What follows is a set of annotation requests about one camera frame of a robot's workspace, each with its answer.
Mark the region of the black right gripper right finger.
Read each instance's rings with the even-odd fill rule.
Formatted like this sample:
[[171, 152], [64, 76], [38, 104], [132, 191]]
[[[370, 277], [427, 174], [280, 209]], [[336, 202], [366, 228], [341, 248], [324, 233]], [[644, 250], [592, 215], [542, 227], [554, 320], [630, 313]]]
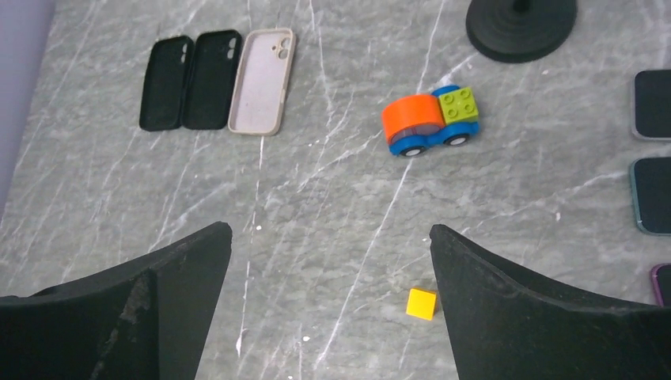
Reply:
[[448, 226], [430, 239], [460, 378], [669, 378], [669, 308], [561, 283]]

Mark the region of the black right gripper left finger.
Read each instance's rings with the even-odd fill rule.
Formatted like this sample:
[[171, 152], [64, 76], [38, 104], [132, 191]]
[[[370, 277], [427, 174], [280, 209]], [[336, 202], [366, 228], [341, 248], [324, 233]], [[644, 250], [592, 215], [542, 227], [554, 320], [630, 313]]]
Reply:
[[215, 222], [158, 251], [1, 300], [4, 379], [193, 379], [231, 257]]

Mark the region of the black phone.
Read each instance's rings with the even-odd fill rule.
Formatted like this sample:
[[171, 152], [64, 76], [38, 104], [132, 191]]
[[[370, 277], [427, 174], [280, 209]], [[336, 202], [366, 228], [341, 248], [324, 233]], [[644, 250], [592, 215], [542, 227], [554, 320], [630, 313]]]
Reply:
[[670, 157], [640, 158], [629, 169], [637, 227], [646, 234], [670, 235]]
[[650, 270], [654, 297], [659, 306], [670, 306], [670, 270], [670, 263], [657, 264]]

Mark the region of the beige phone case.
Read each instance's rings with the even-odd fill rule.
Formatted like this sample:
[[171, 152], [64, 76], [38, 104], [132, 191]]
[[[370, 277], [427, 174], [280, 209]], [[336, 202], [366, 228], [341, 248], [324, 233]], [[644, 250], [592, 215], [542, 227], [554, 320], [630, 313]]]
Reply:
[[227, 127], [239, 135], [278, 132], [296, 37], [290, 28], [257, 29], [245, 38]]

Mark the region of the black smartphone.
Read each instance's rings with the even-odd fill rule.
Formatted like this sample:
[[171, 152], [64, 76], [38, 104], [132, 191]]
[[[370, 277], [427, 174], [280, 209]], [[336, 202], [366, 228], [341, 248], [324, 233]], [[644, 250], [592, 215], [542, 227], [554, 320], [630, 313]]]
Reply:
[[670, 69], [643, 70], [632, 82], [631, 132], [638, 139], [670, 140]]

